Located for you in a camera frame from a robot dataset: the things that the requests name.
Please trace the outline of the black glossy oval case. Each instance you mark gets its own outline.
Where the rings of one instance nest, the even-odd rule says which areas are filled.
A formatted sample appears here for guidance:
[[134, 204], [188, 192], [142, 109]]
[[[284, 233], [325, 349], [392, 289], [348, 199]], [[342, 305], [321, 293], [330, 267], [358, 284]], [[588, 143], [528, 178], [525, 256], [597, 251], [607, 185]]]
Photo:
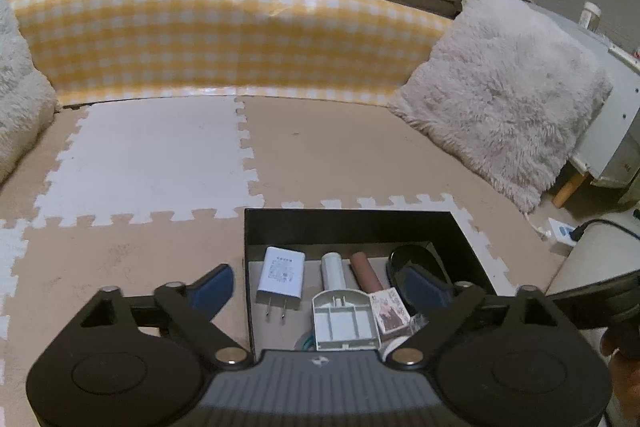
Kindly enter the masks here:
[[452, 301], [452, 283], [432, 244], [405, 244], [387, 260], [386, 274], [411, 315], [446, 309]]

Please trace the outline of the UV gel polish box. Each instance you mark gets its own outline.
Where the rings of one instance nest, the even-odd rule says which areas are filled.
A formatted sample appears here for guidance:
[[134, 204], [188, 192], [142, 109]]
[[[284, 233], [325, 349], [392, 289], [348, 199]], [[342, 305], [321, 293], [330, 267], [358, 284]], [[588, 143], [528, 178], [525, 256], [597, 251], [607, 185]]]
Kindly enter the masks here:
[[411, 317], [395, 288], [369, 295], [378, 330], [383, 339], [408, 332]]

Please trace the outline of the round yellow tin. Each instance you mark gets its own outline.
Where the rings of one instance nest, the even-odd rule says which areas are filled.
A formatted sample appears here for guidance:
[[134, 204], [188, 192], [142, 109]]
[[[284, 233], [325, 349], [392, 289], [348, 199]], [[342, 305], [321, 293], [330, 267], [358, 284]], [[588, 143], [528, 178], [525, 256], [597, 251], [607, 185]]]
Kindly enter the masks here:
[[384, 345], [381, 347], [382, 360], [385, 361], [394, 350], [398, 349], [408, 339], [409, 336], [402, 335], [388, 340], [387, 343], [384, 343]]

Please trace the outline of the white USB charger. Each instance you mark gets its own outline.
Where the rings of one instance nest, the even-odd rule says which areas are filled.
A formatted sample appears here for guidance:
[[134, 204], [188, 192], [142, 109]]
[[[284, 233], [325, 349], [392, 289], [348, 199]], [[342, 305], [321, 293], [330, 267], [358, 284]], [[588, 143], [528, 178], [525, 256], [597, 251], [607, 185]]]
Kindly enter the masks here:
[[280, 323], [284, 324], [288, 309], [298, 308], [303, 295], [305, 260], [301, 251], [274, 246], [266, 249], [256, 303], [266, 306], [267, 321], [270, 321], [272, 310], [279, 308]]

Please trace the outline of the brown nail polish bottle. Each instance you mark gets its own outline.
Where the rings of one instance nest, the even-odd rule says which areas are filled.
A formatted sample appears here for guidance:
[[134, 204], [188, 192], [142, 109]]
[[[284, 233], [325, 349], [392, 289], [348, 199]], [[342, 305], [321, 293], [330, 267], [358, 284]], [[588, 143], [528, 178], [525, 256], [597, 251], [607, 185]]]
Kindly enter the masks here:
[[349, 263], [359, 287], [365, 293], [372, 294], [384, 289], [380, 279], [373, 270], [368, 256], [363, 251], [352, 254], [349, 258]]

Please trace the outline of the grey plastic tray part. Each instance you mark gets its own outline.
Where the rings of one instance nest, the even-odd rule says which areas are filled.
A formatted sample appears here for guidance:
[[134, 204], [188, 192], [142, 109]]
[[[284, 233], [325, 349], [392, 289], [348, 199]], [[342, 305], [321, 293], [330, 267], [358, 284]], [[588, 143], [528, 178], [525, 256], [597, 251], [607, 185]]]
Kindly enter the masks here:
[[378, 350], [371, 298], [357, 289], [321, 291], [311, 300], [317, 351]]

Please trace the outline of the teal tape roll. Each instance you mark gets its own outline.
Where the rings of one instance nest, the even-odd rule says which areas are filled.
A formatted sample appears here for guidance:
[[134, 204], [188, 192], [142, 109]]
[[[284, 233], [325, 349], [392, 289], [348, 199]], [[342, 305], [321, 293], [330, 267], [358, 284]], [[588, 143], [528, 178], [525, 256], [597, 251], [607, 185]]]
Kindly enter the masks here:
[[314, 351], [316, 350], [316, 340], [314, 340], [314, 333], [306, 332], [301, 335], [299, 340], [296, 341], [295, 349], [297, 351]]

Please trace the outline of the white cylinder tube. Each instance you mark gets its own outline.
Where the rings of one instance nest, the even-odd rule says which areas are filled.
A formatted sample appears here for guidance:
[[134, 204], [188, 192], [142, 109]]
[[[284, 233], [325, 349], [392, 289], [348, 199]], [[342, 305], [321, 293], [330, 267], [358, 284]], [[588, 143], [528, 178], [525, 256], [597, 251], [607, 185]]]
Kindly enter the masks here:
[[346, 289], [343, 258], [339, 253], [330, 251], [321, 258], [322, 284], [325, 291]]

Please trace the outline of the black cardboard box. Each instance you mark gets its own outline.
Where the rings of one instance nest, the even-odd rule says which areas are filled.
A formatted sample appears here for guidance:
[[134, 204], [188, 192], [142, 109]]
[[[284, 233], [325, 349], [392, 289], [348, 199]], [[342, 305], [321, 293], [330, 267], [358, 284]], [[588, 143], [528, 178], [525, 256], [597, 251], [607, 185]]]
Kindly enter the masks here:
[[[311, 299], [323, 289], [321, 258], [343, 259], [346, 286], [359, 287], [350, 267], [361, 251], [383, 286], [390, 286], [388, 258], [404, 245], [419, 245], [435, 255], [454, 283], [472, 282], [492, 295], [512, 296], [504, 263], [491, 256], [486, 235], [471, 225], [464, 210], [431, 209], [247, 209], [244, 212], [245, 287], [250, 347], [295, 350], [312, 332]], [[305, 255], [302, 297], [262, 295], [258, 291], [269, 247]]]

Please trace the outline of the clear plastic container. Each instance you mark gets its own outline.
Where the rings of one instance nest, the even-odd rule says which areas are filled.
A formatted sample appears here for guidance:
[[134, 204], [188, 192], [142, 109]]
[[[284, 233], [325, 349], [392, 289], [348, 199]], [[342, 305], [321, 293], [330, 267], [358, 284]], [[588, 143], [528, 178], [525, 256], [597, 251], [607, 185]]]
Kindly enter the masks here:
[[427, 324], [428, 318], [425, 315], [421, 313], [414, 314], [408, 324], [408, 335], [412, 336], [417, 332], [420, 332], [420, 330], [423, 329], [423, 327], [425, 327]]

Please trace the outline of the beige cushion seat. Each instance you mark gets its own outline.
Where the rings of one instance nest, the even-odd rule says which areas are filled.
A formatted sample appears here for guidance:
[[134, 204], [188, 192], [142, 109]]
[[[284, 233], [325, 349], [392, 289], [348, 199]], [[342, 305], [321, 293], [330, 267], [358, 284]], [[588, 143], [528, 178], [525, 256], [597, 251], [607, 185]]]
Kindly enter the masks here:
[[638, 239], [613, 225], [588, 225], [547, 289], [548, 295], [606, 281], [639, 269]]

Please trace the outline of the white power strip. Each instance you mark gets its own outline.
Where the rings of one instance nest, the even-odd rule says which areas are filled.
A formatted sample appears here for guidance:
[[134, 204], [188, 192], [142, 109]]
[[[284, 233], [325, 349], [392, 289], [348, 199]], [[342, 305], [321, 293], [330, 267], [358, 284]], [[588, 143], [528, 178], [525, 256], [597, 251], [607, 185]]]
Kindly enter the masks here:
[[574, 230], [571, 225], [549, 218], [544, 226], [544, 238], [547, 239], [550, 251], [567, 256], [576, 246], [576, 242], [570, 237]]

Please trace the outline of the white fluffy pillow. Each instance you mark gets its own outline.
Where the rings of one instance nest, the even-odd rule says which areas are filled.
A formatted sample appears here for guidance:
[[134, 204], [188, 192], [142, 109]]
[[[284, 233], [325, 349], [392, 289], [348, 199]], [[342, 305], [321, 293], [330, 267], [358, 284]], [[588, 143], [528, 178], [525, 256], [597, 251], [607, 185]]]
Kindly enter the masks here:
[[13, 172], [38, 136], [52, 124], [58, 99], [35, 68], [26, 39], [6, 0], [1, 0], [0, 179]]
[[390, 111], [533, 211], [608, 99], [597, 57], [521, 0], [462, 0]]

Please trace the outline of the left white fluffy pillow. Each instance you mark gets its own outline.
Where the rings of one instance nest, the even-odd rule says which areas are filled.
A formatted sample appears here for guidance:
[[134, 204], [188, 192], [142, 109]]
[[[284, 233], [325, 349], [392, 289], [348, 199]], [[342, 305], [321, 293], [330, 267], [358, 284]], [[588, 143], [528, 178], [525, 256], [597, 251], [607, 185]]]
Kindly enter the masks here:
[[52, 124], [58, 99], [35, 68], [26, 39], [6, 0], [1, 0], [0, 179], [13, 172], [38, 136]]

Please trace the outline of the yellow gingham mattress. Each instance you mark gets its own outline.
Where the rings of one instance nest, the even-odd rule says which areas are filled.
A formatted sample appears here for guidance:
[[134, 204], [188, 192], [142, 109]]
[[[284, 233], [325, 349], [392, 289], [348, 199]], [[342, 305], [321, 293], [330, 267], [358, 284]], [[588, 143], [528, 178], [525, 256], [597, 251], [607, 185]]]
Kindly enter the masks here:
[[445, 17], [385, 0], [8, 0], [65, 105], [188, 95], [382, 105]]

